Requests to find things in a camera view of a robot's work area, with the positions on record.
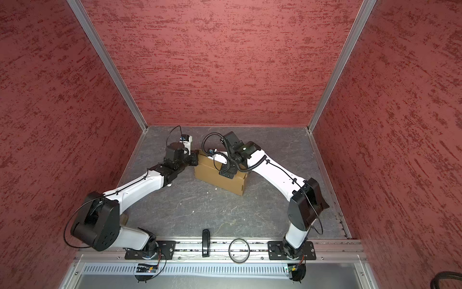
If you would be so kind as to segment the brown cardboard box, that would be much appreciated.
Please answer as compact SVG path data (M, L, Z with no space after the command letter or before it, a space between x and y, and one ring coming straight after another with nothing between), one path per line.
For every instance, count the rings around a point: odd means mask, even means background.
M208 158L203 151L199 151L198 165L194 168L194 175L198 180L214 185L221 189L242 196L245 191L248 173L238 171L232 178L220 175L223 164Z

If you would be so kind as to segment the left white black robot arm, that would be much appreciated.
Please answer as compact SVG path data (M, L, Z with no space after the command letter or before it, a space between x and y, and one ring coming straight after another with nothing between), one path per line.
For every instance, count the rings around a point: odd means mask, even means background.
M147 195L161 190L188 166L198 165L198 151L191 149L192 139L168 144L163 161L135 180L105 193L91 192L72 214L65 227L71 236L83 242L83 248L98 252L122 248L136 252L142 259L160 257L154 233L121 225L121 215Z

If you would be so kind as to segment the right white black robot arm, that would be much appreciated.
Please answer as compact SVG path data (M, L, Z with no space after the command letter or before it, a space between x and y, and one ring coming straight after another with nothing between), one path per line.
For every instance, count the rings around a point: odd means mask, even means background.
M278 189L289 202L287 216L290 225L282 241L282 249L289 259L300 258L315 222L319 222L321 233L324 232L320 215L330 206L324 199L317 180L304 179L291 173L253 142L238 149L227 148L225 152L216 149L210 149L209 152L212 154L210 159L221 162L224 169L257 173Z

